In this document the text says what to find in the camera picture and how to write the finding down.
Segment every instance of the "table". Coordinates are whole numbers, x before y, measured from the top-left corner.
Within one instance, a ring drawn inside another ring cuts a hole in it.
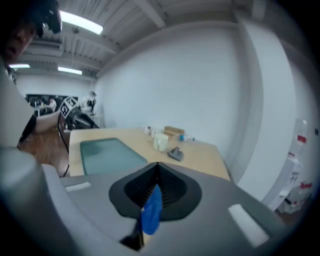
[[[70,176],[84,175],[81,158],[80,142],[100,139],[117,138],[136,151],[149,163],[165,162],[179,165],[199,172],[217,176],[230,181],[223,158],[215,145],[200,141],[178,141],[169,139],[167,150],[154,150],[154,139],[140,129],[80,129],[73,130],[69,142]],[[177,161],[167,155],[169,150],[179,147],[184,159]]]

